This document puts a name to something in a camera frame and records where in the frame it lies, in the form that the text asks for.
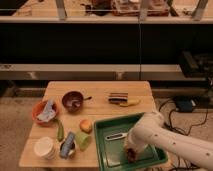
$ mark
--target green tray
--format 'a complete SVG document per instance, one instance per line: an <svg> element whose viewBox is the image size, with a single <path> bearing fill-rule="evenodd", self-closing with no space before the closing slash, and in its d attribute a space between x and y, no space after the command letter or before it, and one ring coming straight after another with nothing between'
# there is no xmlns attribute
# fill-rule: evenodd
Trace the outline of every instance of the green tray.
<svg viewBox="0 0 213 171"><path fill-rule="evenodd" d="M105 140L108 135L128 132L141 117L143 113L95 122L94 130L101 171L132 171L165 163L168 160L163 150L148 145L135 163L128 163L123 148L124 138Z"/></svg>

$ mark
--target white container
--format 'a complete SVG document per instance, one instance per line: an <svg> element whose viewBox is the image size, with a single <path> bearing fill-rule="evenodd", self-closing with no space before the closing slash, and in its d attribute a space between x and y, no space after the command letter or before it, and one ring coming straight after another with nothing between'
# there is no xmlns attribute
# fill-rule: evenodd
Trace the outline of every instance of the white container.
<svg viewBox="0 0 213 171"><path fill-rule="evenodd" d="M53 139L50 137L38 139L34 145L34 152L41 158L52 159L55 155Z"/></svg>

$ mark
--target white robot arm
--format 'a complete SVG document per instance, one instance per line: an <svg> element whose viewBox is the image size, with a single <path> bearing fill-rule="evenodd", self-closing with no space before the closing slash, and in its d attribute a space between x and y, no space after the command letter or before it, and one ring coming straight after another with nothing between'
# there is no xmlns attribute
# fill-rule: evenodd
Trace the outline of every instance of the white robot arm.
<svg viewBox="0 0 213 171"><path fill-rule="evenodd" d="M143 152L147 144L165 149L184 159L205 168L213 170L213 143L192 137L176 134L163 129L164 117L158 111L145 113L130 129L125 139L125 149L136 160L137 154Z"/></svg>

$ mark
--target green vegetable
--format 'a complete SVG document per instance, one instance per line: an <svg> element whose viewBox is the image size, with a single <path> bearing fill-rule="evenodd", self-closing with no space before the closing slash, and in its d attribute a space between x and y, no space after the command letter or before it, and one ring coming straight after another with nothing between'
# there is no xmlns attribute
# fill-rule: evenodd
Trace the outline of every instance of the green vegetable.
<svg viewBox="0 0 213 171"><path fill-rule="evenodd" d="M57 139L61 142L64 139L64 127L59 119L55 118L54 121L58 124Z"/></svg>

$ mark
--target bowl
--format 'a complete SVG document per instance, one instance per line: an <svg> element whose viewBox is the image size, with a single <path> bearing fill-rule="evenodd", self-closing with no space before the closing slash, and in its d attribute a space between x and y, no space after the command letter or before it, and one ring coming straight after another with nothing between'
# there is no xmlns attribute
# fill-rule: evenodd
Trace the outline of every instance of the bowl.
<svg viewBox="0 0 213 171"><path fill-rule="evenodd" d="M78 91L70 91L62 98L62 104L68 112L76 112L83 106L84 97Z"/></svg>
<svg viewBox="0 0 213 171"><path fill-rule="evenodd" d="M32 119L35 123L37 123L39 125L47 125L49 122L51 122L51 121L44 122L44 121L41 121L37 118L37 115L39 115L43 111L46 104L47 104L47 100L40 101L32 109ZM59 114L59 107L55 102L53 103L53 110L55 110L55 113L56 113L56 116L57 116Z"/></svg>

